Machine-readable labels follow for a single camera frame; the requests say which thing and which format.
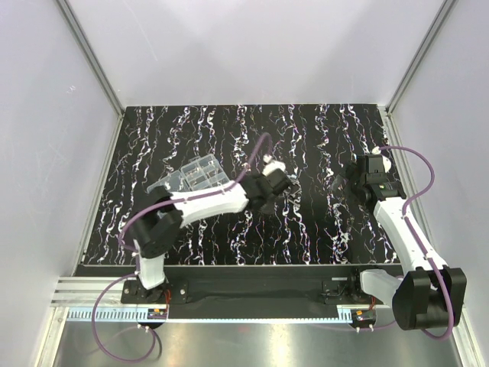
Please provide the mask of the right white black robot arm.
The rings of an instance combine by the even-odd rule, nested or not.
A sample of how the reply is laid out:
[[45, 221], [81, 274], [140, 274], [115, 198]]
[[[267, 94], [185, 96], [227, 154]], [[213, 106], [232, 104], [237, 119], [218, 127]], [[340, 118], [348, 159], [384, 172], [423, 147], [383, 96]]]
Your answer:
[[390, 307], [402, 330], [420, 330], [432, 339], [446, 340], [461, 319], [467, 278], [436, 252], [410, 210], [435, 180], [407, 196], [400, 183], [389, 181], [392, 163], [384, 151], [385, 147], [376, 147], [357, 156], [333, 182], [374, 216], [403, 269], [401, 278], [379, 268], [359, 271], [356, 288]]

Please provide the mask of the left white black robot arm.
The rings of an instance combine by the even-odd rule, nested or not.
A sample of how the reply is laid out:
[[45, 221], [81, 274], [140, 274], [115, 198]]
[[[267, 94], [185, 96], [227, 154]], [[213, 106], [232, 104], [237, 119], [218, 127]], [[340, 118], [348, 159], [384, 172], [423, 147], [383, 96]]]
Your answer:
[[157, 201], [128, 221], [124, 235], [134, 243], [136, 275], [143, 289], [153, 290], [166, 281], [165, 254], [173, 247], [180, 230], [200, 220], [224, 214], [274, 208], [276, 198], [293, 187], [285, 164], [272, 160], [257, 174], [246, 174], [220, 187], [192, 193], [157, 190]]

